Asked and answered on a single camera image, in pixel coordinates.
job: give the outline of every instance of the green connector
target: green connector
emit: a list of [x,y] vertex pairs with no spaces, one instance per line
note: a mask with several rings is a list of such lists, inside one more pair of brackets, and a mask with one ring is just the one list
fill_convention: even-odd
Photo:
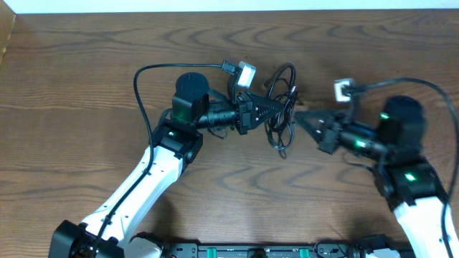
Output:
[[309,249],[300,249],[300,258],[309,258]]
[[217,258],[217,248],[207,248],[207,258]]

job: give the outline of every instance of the white wall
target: white wall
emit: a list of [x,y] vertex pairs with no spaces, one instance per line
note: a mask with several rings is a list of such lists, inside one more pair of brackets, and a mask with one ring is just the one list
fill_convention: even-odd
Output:
[[17,14],[459,8],[459,0],[5,0],[5,2]]

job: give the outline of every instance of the green light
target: green light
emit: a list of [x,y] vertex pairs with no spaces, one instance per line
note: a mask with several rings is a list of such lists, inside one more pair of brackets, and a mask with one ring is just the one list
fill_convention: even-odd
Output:
[[361,140],[356,140],[356,147],[365,148],[366,147],[366,143],[361,141]]
[[411,173],[406,173],[404,175],[404,177],[406,177],[408,179],[408,181],[410,181],[410,182],[416,181],[415,176],[413,176]]
[[389,115],[386,114],[386,113],[381,113],[381,114],[379,114],[379,117],[380,117],[381,119],[385,119],[385,120],[386,120],[386,119],[389,118]]

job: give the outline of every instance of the black power cord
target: black power cord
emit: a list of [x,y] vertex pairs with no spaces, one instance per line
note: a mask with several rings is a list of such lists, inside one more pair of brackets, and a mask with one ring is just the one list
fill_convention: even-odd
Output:
[[[285,78],[281,78],[284,71],[290,70],[290,79],[286,80]],[[270,83],[270,87],[268,88],[268,92],[266,93],[266,97],[271,98],[271,95],[274,90],[274,86],[277,82],[284,82],[287,87],[288,91],[279,94],[274,97],[274,100],[277,100],[283,104],[283,109],[279,112],[275,117],[268,119],[265,122],[265,132],[268,136],[268,142],[271,144],[272,147],[279,150],[279,155],[281,158],[287,158],[287,153],[285,149],[290,147],[295,138],[295,127],[292,121],[292,113],[293,107],[295,106],[296,100],[298,98],[298,91],[295,88],[295,79],[296,79],[296,69],[292,63],[286,63],[279,67],[278,71],[268,79],[265,84]],[[287,144],[283,142],[282,134],[284,133],[285,129],[288,131],[289,139]],[[278,140],[273,137],[273,134],[278,135]]]
[[448,207],[448,204],[451,202],[451,198],[453,197],[454,187],[455,187],[456,179],[458,177],[458,170],[459,170],[459,119],[458,119],[458,114],[456,113],[456,109],[454,108],[453,101],[450,99],[448,94],[446,94],[446,92],[440,89],[440,87],[438,87],[437,85],[431,82],[425,81],[425,80],[409,78],[409,77],[396,78],[392,80],[385,80],[382,82],[377,82],[371,85],[354,87],[354,88],[351,88],[350,91],[356,92],[356,93],[366,92],[367,90],[373,90],[373,89],[377,89],[380,87],[385,87],[387,85],[393,85],[393,84],[401,83],[401,82],[414,82],[417,84],[428,86],[431,89],[435,90],[438,94],[442,96],[443,100],[445,101],[448,107],[448,111],[450,112],[451,118],[453,119],[453,125],[454,125],[454,131],[455,131],[455,141],[456,141],[454,171],[453,171],[453,176],[450,182],[450,188],[448,189],[448,195],[446,197],[446,202],[443,205],[442,216],[441,216],[443,243],[445,243],[445,248],[446,248],[449,258],[453,258],[453,252],[451,251],[451,246],[449,242],[448,233],[446,232],[446,223],[445,223],[446,209]]
[[[94,242],[93,242],[93,251],[91,253],[91,257],[94,258],[97,254],[98,250],[98,245],[100,240],[102,239],[103,232],[105,231],[105,228],[107,225],[111,222],[111,219],[113,215],[115,214],[116,210],[119,208],[119,206],[124,202],[124,200],[131,194],[131,192],[137,187],[137,185],[142,182],[142,180],[145,178],[145,176],[148,174],[148,172],[151,169],[151,166],[153,165],[153,133],[151,131],[151,126],[150,122],[148,121],[148,116],[146,114],[145,108],[143,107],[141,96],[138,93],[138,88],[137,88],[137,79],[140,73],[144,70],[148,69],[153,69],[153,68],[158,68],[158,67],[215,67],[215,68],[221,68],[221,64],[183,64],[183,63],[172,63],[172,64],[153,64],[153,65],[148,65],[145,67],[140,68],[137,72],[136,75],[134,75],[134,94],[136,95],[137,103],[138,103],[138,108],[142,112],[143,120],[145,121],[146,125],[146,130],[148,133],[148,139],[150,140],[150,158],[148,160],[148,165],[145,167],[143,170],[143,173],[138,177],[136,182],[133,183],[133,185],[121,196],[121,198],[116,202],[115,206],[111,209],[111,211],[105,216],[105,219],[102,223],[102,226],[99,229],[98,235],[96,236]],[[165,110],[163,114],[161,115],[161,119],[164,119],[167,114],[170,112],[170,110]]]

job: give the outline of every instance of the wooden tabletop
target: wooden tabletop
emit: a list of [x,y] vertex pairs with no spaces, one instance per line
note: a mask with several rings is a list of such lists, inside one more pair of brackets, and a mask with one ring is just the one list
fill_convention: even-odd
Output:
[[[291,61],[311,109],[337,107],[332,84],[344,77],[419,77],[458,106],[458,25],[457,10],[20,15],[0,68],[0,257],[46,256],[62,220],[79,223],[134,169],[148,145],[132,90],[139,67],[244,60],[257,67],[252,90],[263,93],[261,82]],[[141,75],[152,123],[188,71]],[[226,74],[194,71],[224,90]],[[418,85],[375,90],[362,117],[374,122],[387,97],[403,94],[425,106],[425,155],[448,183],[455,142],[436,93]],[[195,162],[138,231],[221,243],[405,240],[372,176],[342,154],[321,153],[300,128],[287,160],[262,128],[226,140],[204,133]]]

